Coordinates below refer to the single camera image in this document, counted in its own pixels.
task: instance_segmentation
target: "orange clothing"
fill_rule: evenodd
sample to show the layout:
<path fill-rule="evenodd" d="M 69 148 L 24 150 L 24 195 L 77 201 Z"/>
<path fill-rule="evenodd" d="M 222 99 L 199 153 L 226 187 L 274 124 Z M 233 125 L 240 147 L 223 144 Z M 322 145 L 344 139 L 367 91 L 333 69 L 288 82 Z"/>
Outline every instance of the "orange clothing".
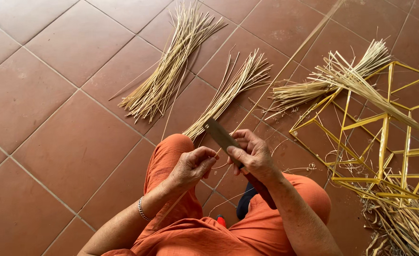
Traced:
<path fill-rule="evenodd" d="M 144 193 L 168 177 L 184 152 L 194 150 L 192 141 L 174 134 L 157 145 L 147 170 Z M 330 198 L 317 183 L 307 177 L 284 174 L 305 202 L 326 224 L 330 216 Z M 146 226 L 131 250 L 109 251 L 103 256 L 143 255 L 294 255 L 278 210 L 271 210 L 260 195 L 250 201 L 250 211 L 229 229 L 216 220 L 203 217 L 202 207 L 190 189 L 161 224 L 157 221 L 176 201 L 167 202 Z"/>

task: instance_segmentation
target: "wooden handle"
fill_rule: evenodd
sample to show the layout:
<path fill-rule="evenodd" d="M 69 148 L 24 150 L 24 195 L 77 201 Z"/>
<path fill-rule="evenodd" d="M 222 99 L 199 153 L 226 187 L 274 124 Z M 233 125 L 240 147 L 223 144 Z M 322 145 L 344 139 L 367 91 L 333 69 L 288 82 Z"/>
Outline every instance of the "wooden handle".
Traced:
<path fill-rule="evenodd" d="M 273 198 L 269 194 L 268 189 L 263 183 L 261 183 L 252 173 L 247 173 L 244 175 L 247 180 L 252 184 L 252 186 L 257 190 L 257 192 L 262 196 L 263 200 L 268 204 L 268 206 L 275 210 L 277 209 L 276 204 L 273 201 Z"/>

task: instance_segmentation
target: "knee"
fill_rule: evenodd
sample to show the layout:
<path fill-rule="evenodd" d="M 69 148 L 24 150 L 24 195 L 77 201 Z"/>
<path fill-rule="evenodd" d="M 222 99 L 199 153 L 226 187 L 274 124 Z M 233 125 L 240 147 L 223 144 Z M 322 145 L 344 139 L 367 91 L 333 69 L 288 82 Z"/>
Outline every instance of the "knee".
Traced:
<path fill-rule="evenodd" d="M 286 178 L 320 219 L 327 224 L 330 218 L 331 200 L 326 191 L 308 177 L 288 175 Z"/>
<path fill-rule="evenodd" d="M 170 135 L 169 137 L 165 138 L 159 145 L 167 144 L 173 147 L 178 147 L 183 150 L 183 152 L 190 152 L 194 150 L 194 143 L 192 140 L 187 137 L 186 135 L 182 135 L 180 133 L 175 133 Z"/>

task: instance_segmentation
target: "silver bracelet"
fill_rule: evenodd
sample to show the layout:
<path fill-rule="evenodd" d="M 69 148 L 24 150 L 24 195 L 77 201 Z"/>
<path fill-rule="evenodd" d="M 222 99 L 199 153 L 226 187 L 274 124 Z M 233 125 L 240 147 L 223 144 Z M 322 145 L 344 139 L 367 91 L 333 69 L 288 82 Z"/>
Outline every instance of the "silver bracelet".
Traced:
<path fill-rule="evenodd" d="M 140 200 L 138 200 L 138 211 L 140 212 L 140 215 L 142 216 L 142 218 L 144 218 L 145 220 L 152 220 L 154 217 L 148 218 L 142 211 L 142 198 L 143 197 L 140 197 Z"/>

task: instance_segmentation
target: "yellow bamboo frame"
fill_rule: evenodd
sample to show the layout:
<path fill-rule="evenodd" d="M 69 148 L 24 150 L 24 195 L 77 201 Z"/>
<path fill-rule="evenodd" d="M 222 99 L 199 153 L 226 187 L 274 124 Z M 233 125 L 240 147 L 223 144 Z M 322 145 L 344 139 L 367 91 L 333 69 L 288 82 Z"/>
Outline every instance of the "yellow bamboo frame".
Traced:
<path fill-rule="evenodd" d="M 402 104 L 399 104 L 397 102 L 391 101 L 391 95 L 400 91 L 400 90 L 404 90 L 410 86 L 416 85 L 419 83 L 419 79 L 417 79 L 416 81 L 404 85 L 401 88 L 392 91 L 391 90 L 391 86 L 392 86 L 392 81 L 393 81 L 393 74 L 394 74 L 394 67 L 398 65 L 400 67 L 404 67 L 410 71 L 419 73 L 419 70 L 414 69 L 412 67 L 409 67 L 407 65 L 404 65 L 398 61 L 392 61 L 390 63 L 388 63 L 387 65 L 383 66 L 382 68 L 380 68 L 379 70 L 377 70 L 376 72 L 374 72 L 373 74 L 371 74 L 370 76 L 366 77 L 366 80 L 371 78 L 372 76 L 382 72 L 385 69 L 388 69 L 388 95 L 385 98 L 389 103 L 393 104 L 394 106 L 398 107 L 398 108 L 402 108 L 404 110 L 406 110 L 408 112 L 408 116 L 411 118 L 412 116 L 412 111 L 415 109 L 419 108 L 418 106 L 415 107 L 406 107 Z M 346 107 L 342 108 L 341 106 L 339 106 L 336 102 L 334 102 L 334 99 L 336 98 L 336 96 L 342 91 L 342 88 L 337 89 L 334 93 L 326 96 L 326 97 L 320 97 L 318 99 L 316 99 L 316 101 L 312 104 L 312 106 L 299 118 L 299 120 L 295 123 L 295 125 L 293 125 L 293 127 L 290 129 L 289 133 L 298 141 L 300 142 L 305 148 L 307 148 L 307 150 L 309 150 L 316 158 L 318 158 L 323 164 L 325 164 L 325 166 L 327 166 L 331 171 L 332 171 L 332 181 L 343 186 L 346 187 L 348 189 L 351 189 L 353 191 L 355 191 L 357 194 L 360 195 L 360 197 L 362 198 L 368 198 L 368 199 L 375 199 L 375 200 L 381 200 L 385 203 L 388 203 L 390 205 L 393 205 L 395 207 L 400 207 L 400 208 L 408 208 L 411 209 L 410 207 L 408 207 L 408 203 L 410 202 L 410 200 L 414 199 L 414 200 L 419 200 L 419 182 L 417 184 L 417 186 L 415 187 L 415 189 L 413 191 L 409 190 L 409 187 L 407 185 L 407 179 L 408 178 L 419 178 L 419 174 L 408 174 L 408 161 L 410 157 L 414 157 L 414 156 L 419 156 L 419 148 L 415 148 L 415 149 L 411 149 L 410 148 L 410 138 L 411 138 L 411 127 L 407 126 L 407 131 L 406 131 L 406 143 L 404 145 L 404 149 L 403 150 L 397 150 L 397 151 L 391 151 L 388 146 L 387 146 L 387 142 L 388 142 L 388 130 L 389 130 L 389 124 L 391 119 L 393 119 L 392 116 L 390 116 L 387 113 L 381 113 L 378 115 L 375 115 L 373 117 L 369 117 L 369 118 L 365 118 L 365 119 L 361 119 L 361 120 L 357 120 L 355 119 L 353 116 L 351 116 L 347 110 L 348 110 L 348 106 L 349 106 L 349 102 L 350 102 L 350 98 L 351 98 L 351 91 L 348 92 L 347 95 L 347 102 L 346 102 Z M 337 108 L 339 108 L 340 110 L 342 110 L 344 112 L 344 118 L 342 120 L 342 127 L 341 127 L 341 131 L 339 134 L 339 138 L 337 138 L 334 134 L 332 134 L 328 129 L 326 129 L 320 122 L 318 119 L 318 115 L 326 108 L 328 107 L 329 104 L 334 104 Z M 304 122 L 305 117 L 307 117 L 312 111 L 316 110 L 317 108 L 319 108 L 320 106 L 323 107 L 318 111 L 318 113 L 311 119 L 307 120 L 306 122 Z M 350 125 L 346 125 L 346 119 L 350 119 L 352 120 L 354 123 L 350 124 Z M 366 124 L 378 121 L 378 120 L 383 120 L 383 125 L 382 128 L 379 130 L 379 132 L 377 133 L 377 135 L 372 134 L 369 130 L 367 130 L 364 126 Z M 316 124 L 322 131 L 325 132 L 325 134 L 331 138 L 332 140 L 334 140 L 337 144 L 337 154 L 336 154 L 336 160 L 334 162 L 326 162 L 325 160 L 323 160 L 318 154 L 316 154 L 315 152 L 312 151 L 312 149 L 304 144 L 298 137 L 298 130 L 303 128 L 304 126 L 307 126 L 311 123 Z M 341 143 L 341 139 L 342 139 L 342 134 L 343 131 L 347 131 L 356 127 L 360 127 L 362 128 L 364 131 L 366 131 L 368 134 L 370 134 L 372 136 L 372 141 L 369 143 L 369 145 L 367 146 L 367 148 L 364 150 L 363 154 L 358 157 L 357 154 L 355 152 L 353 152 L 352 150 L 350 150 L 347 146 L 345 146 L 344 143 Z M 370 168 L 365 162 L 364 162 L 364 155 L 366 154 L 366 152 L 372 147 L 372 144 L 374 141 L 378 141 L 380 143 L 380 150 L 379 150 L 379 168 L 378 170 L 372 170 L 372 168 Z M 338 161 L 339 159 L 339 154 L 342 152 L 341 150 L 345 150 L 348 154 L 351 155 L 351 157 L 353 157 L 353 159 L 351 160 L 345 160 L 345 161 Z M 388 157 L 385 157 L 385 153 L 389 151 L 389 155 Z M 403 155 L 403 162 L 402 162 L 402 167 L 401 167 L 401 171 L 400 174 L 388 174 L 386 173 L 384 170 L 388 167 L 391 159 L 393 158 L 394 154 L 402 154 Z M 336 166 L 337 165 L 341 165 L 341 164 L 360 164 L 363 165 L 365 168 L 367 168 L 369 171 L 371 171 L 372 173 L 375 174 L 374 178 L 363 178 L 363 177 L 343 177 L 340 173 L 338 173 L 336 171 Z M 393 183 L 393 181 L 391 180 L 391 178 L 397 178 L 400 180 L 400 186 L 396 185 Z M 366 188 L 360 188 L 360 187 L 356 187 L 353 185 L 353 183 L 366 183 L 367 186 Z M 374 187 L 379 184 L 382 183 L 383 185 L 386 185 L 388 187 L 391 188 L 392 191 L 395 191 L 395 193 L 380 193 L 380 192 L 376 192 L 374 190 Z"/>

